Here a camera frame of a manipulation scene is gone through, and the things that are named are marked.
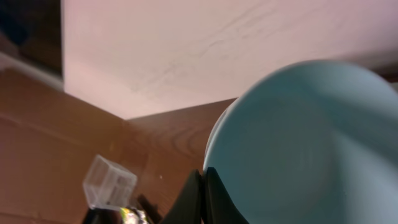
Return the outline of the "light blue bowl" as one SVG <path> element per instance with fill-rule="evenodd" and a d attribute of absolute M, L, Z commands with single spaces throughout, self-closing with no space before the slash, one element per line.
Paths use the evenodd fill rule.
<path fill-rule="evenodd" d="M 396 223 L 397 92 L 350 63 L 281 68 L 223 113 L 203 167 L 249 223 Z"/>

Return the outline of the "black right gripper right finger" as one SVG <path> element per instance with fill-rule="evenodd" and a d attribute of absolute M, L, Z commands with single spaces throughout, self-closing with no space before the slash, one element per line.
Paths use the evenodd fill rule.
<path fill-rule="evenodd" d="M 206 224 L 248 224 L 231 200 L 216 169 L 208 167 L 203 176 L 202 220 Z"/>

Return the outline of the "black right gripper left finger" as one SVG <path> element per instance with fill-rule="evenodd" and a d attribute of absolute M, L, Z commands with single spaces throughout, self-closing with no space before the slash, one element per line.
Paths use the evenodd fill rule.
<path fill-rule="evenodd" d="M 160 224 L 201 224 L 201 184 L 199 171 L 193 170 Z"/>

